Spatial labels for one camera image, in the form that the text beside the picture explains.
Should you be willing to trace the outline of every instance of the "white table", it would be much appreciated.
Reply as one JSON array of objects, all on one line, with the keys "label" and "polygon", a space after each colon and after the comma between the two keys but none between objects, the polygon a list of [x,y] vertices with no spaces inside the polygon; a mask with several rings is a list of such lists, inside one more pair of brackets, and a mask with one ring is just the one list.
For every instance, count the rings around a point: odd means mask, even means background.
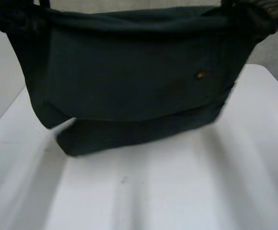
[{"label": "white table", "polygon": [[0,230],[278,230],[278,82],[247,65],[217,123],[77,159],[24,90],[0,119]]}]

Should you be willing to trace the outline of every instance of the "bag strap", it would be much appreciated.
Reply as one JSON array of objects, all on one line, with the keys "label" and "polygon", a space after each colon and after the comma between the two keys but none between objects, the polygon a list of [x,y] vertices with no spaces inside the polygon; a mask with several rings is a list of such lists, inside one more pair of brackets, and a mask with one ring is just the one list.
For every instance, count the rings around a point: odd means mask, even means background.
[{"label": "bag strap", "polygon": [[221,0],[222,7],[227,11],[234,5],[234,0]]},{"label": "bag strap", "polygon": [[46,7],[46,8],[50,8],[51,4],[50,4],[50,0],[39,0],[40,2],[40,6]]}]

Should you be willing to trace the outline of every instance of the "wall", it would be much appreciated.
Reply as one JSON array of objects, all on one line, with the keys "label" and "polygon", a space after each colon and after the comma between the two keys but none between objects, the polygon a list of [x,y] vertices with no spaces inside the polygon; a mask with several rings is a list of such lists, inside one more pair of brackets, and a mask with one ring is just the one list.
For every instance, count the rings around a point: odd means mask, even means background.
[{"label": "wall", "polygon": [[24,88],[24,76],[7,36],[0,32],[0,118]]}]

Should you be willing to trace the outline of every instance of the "canvas bag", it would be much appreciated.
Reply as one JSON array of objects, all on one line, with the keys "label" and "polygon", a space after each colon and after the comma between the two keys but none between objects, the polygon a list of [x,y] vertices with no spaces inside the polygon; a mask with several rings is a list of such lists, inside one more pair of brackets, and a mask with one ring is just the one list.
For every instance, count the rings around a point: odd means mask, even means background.
[{"label": "canvas bag", "polygon": [[33,109],[69,155],[141,144],[213,122],[255,45],[227,7],[98,14],[33,6],[48,28],[8,34]]}]

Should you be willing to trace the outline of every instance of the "metal rivet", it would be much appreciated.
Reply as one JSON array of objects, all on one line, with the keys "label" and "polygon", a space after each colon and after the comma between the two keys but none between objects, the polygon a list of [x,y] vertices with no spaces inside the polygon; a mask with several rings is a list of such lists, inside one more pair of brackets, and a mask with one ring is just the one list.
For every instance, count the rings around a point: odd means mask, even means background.
[{"label": "metal rivet", "polygon": [[206,76],[206,72],[205,71],[200,71],[200,72],[198,72],[197,74],[196,74],[196,77],[197,78],[203,78],[203,77],[205,77]]}]

